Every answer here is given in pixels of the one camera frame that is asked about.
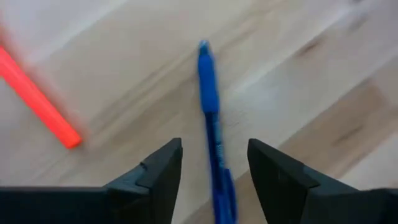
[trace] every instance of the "pen barrel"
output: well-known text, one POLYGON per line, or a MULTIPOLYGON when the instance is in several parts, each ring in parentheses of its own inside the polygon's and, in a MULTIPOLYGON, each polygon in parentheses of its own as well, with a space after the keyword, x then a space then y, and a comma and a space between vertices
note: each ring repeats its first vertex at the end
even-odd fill
POLYGON ((81 142, 81 137, 54 108, 36 85, 25 75, 11 56, 0 47, 0 75, 25 101, 67 148, 81 142))
POLYGON ((204 113, 217 113, 220 100, 217 92, 217 80, 214 60, 210 54, 200 54, 198 58, 201 107, 204 113))

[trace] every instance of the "wood grain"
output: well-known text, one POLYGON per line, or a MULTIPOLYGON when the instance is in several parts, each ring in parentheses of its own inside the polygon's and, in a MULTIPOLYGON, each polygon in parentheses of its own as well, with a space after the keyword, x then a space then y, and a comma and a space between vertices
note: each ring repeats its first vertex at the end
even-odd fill
MULTIPOLYGON (((97 8, 87 10, 97 15, 97 8)), ((206 38, 217 59, 226 158, 242 220, 263 220, 252 185, 240 184, 251 183, 249 138, 361 185, 351 177, 394 129, 394 86, 388 84, 395 80, 389 77, 396 71, 397 9, 394 0, 126 1, 62 36, 67 41, 54 35, 53 42, 63 43, 58 47, 31 48, 32 42, 16 39, 10 48, 21 65, 85 143, 64 150, 2 82, 0 184, 103 185, 181 137, 174 223, 197 222, 197 216, 210 222, 196 75, 197 42, 206 38)))

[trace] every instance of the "wooden floor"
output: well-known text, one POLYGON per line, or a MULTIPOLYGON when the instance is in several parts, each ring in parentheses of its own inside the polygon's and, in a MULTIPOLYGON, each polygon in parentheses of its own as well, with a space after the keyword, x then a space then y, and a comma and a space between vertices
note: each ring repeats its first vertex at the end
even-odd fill
POLYGON ((0 38, 85 141, 64 149, 0 82, 0 185, 104 185, 181 137, 173 223, 211 223, 196 74, 208 39, 240 223, 266 222, 249 138, 359 189, 398 187, 398 1, 57 2, 1 1, 0 38))

